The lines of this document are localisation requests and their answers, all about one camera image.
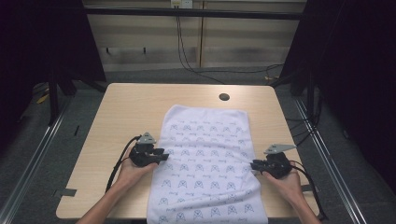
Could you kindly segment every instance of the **finger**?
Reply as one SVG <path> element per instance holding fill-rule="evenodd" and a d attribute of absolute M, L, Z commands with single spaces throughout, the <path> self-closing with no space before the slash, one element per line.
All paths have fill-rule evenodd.
<path fill-rule="evenodd" d="M 145 166 L 144 168 L 146 169 L 147 172 L 149 172 L 149 171 L 153 171 L 155 168 L 157 168 L 157 166 L 158 164 L 156 162 L 153 162 Z"/>
<path fill-rule="evenodd" d="M 270 173 L 268 173 L 268 172 L 262 172 L 262 175 L 263 176 L 265 176 L 268 180 L 270 180 L 270 181 L 274 181 L 274 180 L 276 180 Z"/>

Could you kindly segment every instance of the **forearm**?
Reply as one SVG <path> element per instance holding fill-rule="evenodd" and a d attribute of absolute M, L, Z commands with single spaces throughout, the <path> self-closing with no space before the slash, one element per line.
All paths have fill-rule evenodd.
<path fill-rule="evenodd" d="M 103 223 L 114 205 L 124 195 L 128 188 L 115 183 L 108 192 L 82 217 L 78 224 Z"/>
<path fill-rule="evenodd" d="M 297 213 L 297 216 L 303 224 L 317 224 L 321 223 L 318 217 L 309 207 L 303 195 L 298 195 L 289 200 L 291 206 Z"/>

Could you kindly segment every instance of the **metal rail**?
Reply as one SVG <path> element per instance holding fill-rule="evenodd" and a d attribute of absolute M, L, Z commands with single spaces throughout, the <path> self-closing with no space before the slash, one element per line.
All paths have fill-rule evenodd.
<path fill-rule="evenodd" d="M 236 11 L 189 8 L 156 8 L 156 7 L 38 7 L 53 13 L 85 13 L 91 15 L 135 15 L 135 16 L 168 16 L 168 17 L 206 17 L 300 21 L 311 16 L 295 12 Z"/>
<path fill-rule="evenodd" d="M 41 139 L 40 144 L 38 144 L 38 147 L 35 150 L 35 154 L 33 155 L 32 159 L 30 159 L 28 165 L 26 166 L 26 169 L 24 170 L 21 178 L 17 183 L 17 186 L 14 190 L 12 190 L 0 212 L 0 223 L 12 223 L 12 219 L 15 217 L 15 214 L 18 211 L 23 197 L 29 189 L 33 178 L 35 177 L 35 174 L 37 173 L 37 170 L 50 147 L 50 143 L 52 142 L 53 137 L 58 132 L 58 129 L 61 126 L 61 123 L 64 119 L 64 113 L 67 107 L 70 105 L 70 102 L 71 97 L 67 97 L 59 117 L 46 130 L 46 133 Z"/>
<path fill-rule="evenodd" d="M 300 115 L 304 119 L 304 123 L 309 132 L 311 132 L 312 140 L 314 141 L 318 153 L 322 158 L 327 171 L 329 172 L 330 177 L 332 178 L 332 182 L 338 190 L 338 194 L 340 195 L 346 210 L 348 211 L 352 221 L 357 224 L 366 224 L 366 219 L 363 216 L 363 213 L 355 199 L 349 190 L 347 183 L 344 178 L 341 176 L 340 171 L 338 170 L 334 160 L 332 159 L 332 155 L 327 149 L 326 145 L 323 142 L 319 132 L 312 127 L 311 123 L 308 120 L 308 116 L 306 115 L 306 108 L 301 99 L 295 101 L 297 108 L 300 112 Z"/>

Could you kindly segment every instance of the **printed pattern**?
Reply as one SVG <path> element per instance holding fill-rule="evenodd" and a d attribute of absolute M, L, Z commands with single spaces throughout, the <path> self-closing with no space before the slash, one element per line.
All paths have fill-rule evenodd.
<path fill-rule="evenodd" d="M 153 174 L 148 224 L 268 223 L 247 113 L 175 105 L 158 147 L 170 156 Z"/>

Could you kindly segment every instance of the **cable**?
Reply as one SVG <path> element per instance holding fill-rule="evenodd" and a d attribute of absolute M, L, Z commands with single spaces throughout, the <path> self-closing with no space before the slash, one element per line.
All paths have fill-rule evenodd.
<path fill-rule="evenodd" d="M 319 196 L 318 196 L 317 190 L 316 190 L 316 188 L 315 188 L 315 183 L 314 183 L 314 180 L 312 179 L 311 175 L 309 175 L 309 174 L 306 172 L 306 170 L 305 170 L 304 167 L 303 167 L 304 169 L 301 169 L 301 168 L 299 168 L 299 167 L 297 167 L 297 166 L 293 166 L 293 165 L 291 165 L 290 167 L 292 167 L 293 169 L 296 169 L 296 170 L 300 171 L 303 175 L 305 175 L 306 179 L 308 179 L 309 186 L 311 187 L 312 192 L 314 193 L 314 198 L 315 198 L 315 201 L 317 202 L 317 205 L 318 205 L 318 210 L 319 210 L 318 218 L 319 218 L 320 220 L 328 219 L 327 216 L 326 216 L 326 214 L 325 214 L 324 211 L 323 211 L 322 206 L 321 206 L 321 203 L 320 203 L 320 200 L 319 200 Z"/>
<path fill-rule="evenodd" d="M 183 56 L 184 56 L 184 61 L 186 62 L 187 66 L 183 63 L 182 57 L 181 57 L 181 53 L 180 53 L 180 44 L 181 44 L 181 51 L 183 52 Z M 189 61 L 187 60 L 187 55 L 186 55 L 186 51 L 184 49 L 184 42 L 183 42 L 183 36 L 181 33 L 181 22 L 180 22 L 180 17 L 177 17 L 177 51 L 178 51 L 178 58 L 180 60 L 181 65 L 184 67 L 184 69 L 186 69 L 189 72 L 193 72 L 194 74 L 200 76 L 200 77 L 206 77 L 206 78 L 210 78 L 214 81 L 217 81 L 221 84 L 225 84 L 224 82 L 215 79 L 213 77 L 209 77 L 209 76 L 204 76 L 202 75 L 202 73 L 236 73 L 236 74 L 254 74 L 254 73 L 261 73 L 261 72 L 265 72 L 267 74 L 268 77 L 268 81 L 267 84 L 269 82 L 269 74 L 268 71 L 275 69 L 279 66 L 284 65 L 283 63 L 279 63 L 279 64 L 271 64 L 269 66 L 267 66 L 265 69 L 262 70 L 256 70 L 256 71 L 232 71 L 232 70 L 206 70 L 206 71 L 196 71 L 194 70 L 190 64 Z"/>
<path fill-rule="evenodd" d="M 298 126 L 300 126 L 300 125 L 302 125 L 302 124 L 303 124 L 303 123 L 302 123 L 302 122 L 300 122 L 300 123 L 298 123 L 298 124 L 294 125 L 293 127 L 289 128 L 289 130 L 291 131 L 291 130 L 293 130 L 293 129 L 297 128 Z"/>
<path fill-rule="evenodd" d="M 303 140 L 301 140 L 299 143 L 296 144 L 296 146 L 298 147 L 300 144 L 302 144 L 302 143 L 309 137 L 309 135 L 310 135 L 314 130 L 312 130 L 311 132 L 309 132 L 309 133 L 306 135 L 306 137 L 303 138 Z"/>
<path fill-rule="evenodd" d="M 194 74 L 196 74 L 196 75 L 198 75 L 198 76 L 200 76 L 200 77 L 206 77 L 206 78 L 212 79 L 212 80 L 214 80 L 214 81 L 216 81 L 216 82 L 218 82 L 218 83 L 220 83 L 220 84 L 225 85 L 224 82 L 222 82 L 222 81 L 220 81 L 220 80 L 218 80 L 218 79 L 215 79 L 215 78 L 213 78 L 213 77 L 204 76 L 204 75 L 199 74 L 198 72 L 194 71 L 194 69 L 192 69 L 192 67 L 191 67 L 190 64 L 189 64 L 189 61 L 187 60 L 186 51 L 184 50 L 183 37 L 182 37 L 182 34 L 181 34 L 180 17 L 176 17 L 176 20 L 177 20 L 177 51 L 178 51 L 178 58 L 179 58 L 179 60 L 180 60 L 181 65 L 184 67 L 184 69 L 186 69 L 186 70 L 189 71 L 189 72 L 193 72 Z M 186 64 L 187 64 L 187 66 L 188 66 L 189 68 L 187 68 L 186 65 L 183 63 L 183 61 L 181 60 L 181 55 L 180 55 L 180 43 L 181 43 L 181 47 L 182 47 L 182 50 L 183 50 L 184 59 L 185 59 Z"/>
<path fill-rule="evenodd" d="M 295 163 L 301 165 L 301 167 L 303 167 L 304 171 L 306 171 L 305 167 L 300 162 L 298 162 L 298 161 L 292 161 L 292 162 L 295 162 Z"/>
<path fill-rule="evenodd" d="M 286 77 L 281 77 L 277 81 L 271 83 L 271 87 L 276 88 L 280 85 L 282 85 L 284 82 L 288 82 L 290 79 L 292 79 L 294 76 L 297 76 L 303 69 L 297 69 L 295 72 L 291 73 L 290 75 Z"/>
<path fill-rule="evenodd" d="M 119 160 L 117 161 L 116 165 L 115 165 L 114 168 L 113 168 L 113 172 L 111 173 L 110 178 L 108 179 L 107 186 L 106 186 L 106 192 L 111 188 L 111 185 L 113 184 L 114 176 L 116 175 L 117 171 L 118 171 L 119 168 L 120 168 L 120 165 L 121 165 L 122 162 L 123 162 L 123 159 L 122 159 L 122 158 L 125 156 L 125 152 L 126 152 L 126 150 L 128 149 L 129 145 L 131 145 L 131 143 L 132 143 L 134 140 L 138 140 L 141 136 L 142 136 L 142 135 L 139 135 L 139 136 L 134 137 L 133 139 L 131 139 L 131 140 L 128 142 L 128 144 L 126 144 L 124 150 L 122 151 L 122 153 L 121 153 L 121 155 L 120 155 Z"/>
<path fill-rule="evenodd" d="M 317 127 L 319 124 L 322 104 L 323 104 L 323 95 L 321 93 L 319 93 L 318 104 L 317 104 L 317 114 L 314 117 L 314 127 Z"/>
<path fill-rule="evenodd" d="M 300 136 L 300 135 L 302 135 L 302 134 L 306 133 L 306 131 L 307 131 L 307 130 L 304 130 L 303 132 L 301 132 L 301 133 L 297 133 L 297 134 L 293 135 L 292 137 L 297 137 L 297 136 Z"/>

